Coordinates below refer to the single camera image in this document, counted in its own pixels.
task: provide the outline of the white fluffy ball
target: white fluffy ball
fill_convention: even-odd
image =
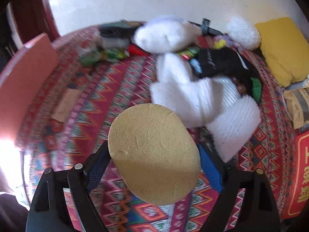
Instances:
[[[145,51],[161,54],[180,51],[200,35],[201,29],[186,20],[163,19],[139,27],[133,42]]]
[[[260,46],[261,36],[258,29],[242,17],[232,17],[227,24],[227,32],[232,40],[245,49],[254,50]]]

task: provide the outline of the gold border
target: gold border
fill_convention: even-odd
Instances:
[[[297,183],[298,183],[298,176],[299,176],[299,166],[300,166],[300,142],[304,139],[304,138],[307,138],[309,136],[309,134],[305,135],[305,136],[302,136],[299,141],[297,142],[297,149],[298,149],[298,165],[297,165],[297,174],[296,174],[296,183],[295,183],[295,188],[294,188],[294,193],[293,193],[293,196],[292,196],[292,200],[291,200],[291,203],[290,203],[290,207],[288,209],[288,215],[292,216],[292,215],[297,215],[300,213],[299,212],[296,212],[296,213],[293,213],[293,214],[290,214],[290,210],[291,210],[291,206],[293,204],[293,201],[294,201],[294,197],[295,197],[295,192],[296,192],[296,188],[297,188]]]

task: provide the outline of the metal screw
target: metal screw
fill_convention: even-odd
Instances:
[[[76,170],[82,169],[82,163],[78,163],[74,166]]]
[[[45,170],[44,170],[44,173],[50,173],[52,171],[52,169],[50,168],[50,167],[48,167],[48,168],[46,168]]]
[[[258,174],[263,174],[263,173],[264,173],[264,171],[263,171],[261,168],[258,168],[258,169],[256,170],[256,172],[257,172]]]

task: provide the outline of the gold bolt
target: gold bolt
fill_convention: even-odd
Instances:
[[[264,171],[263,171],[261,168],[258,168],[258,169],[256,170],[256,172],[257,172],[258,174],[263,174],[263,173],[264,173]]]

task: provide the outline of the green mesh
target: green mesh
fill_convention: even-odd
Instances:
[[[262,97],[262,83],[258,78],[250,78],[252,81],[252,94],[255,102],[260,103]]]

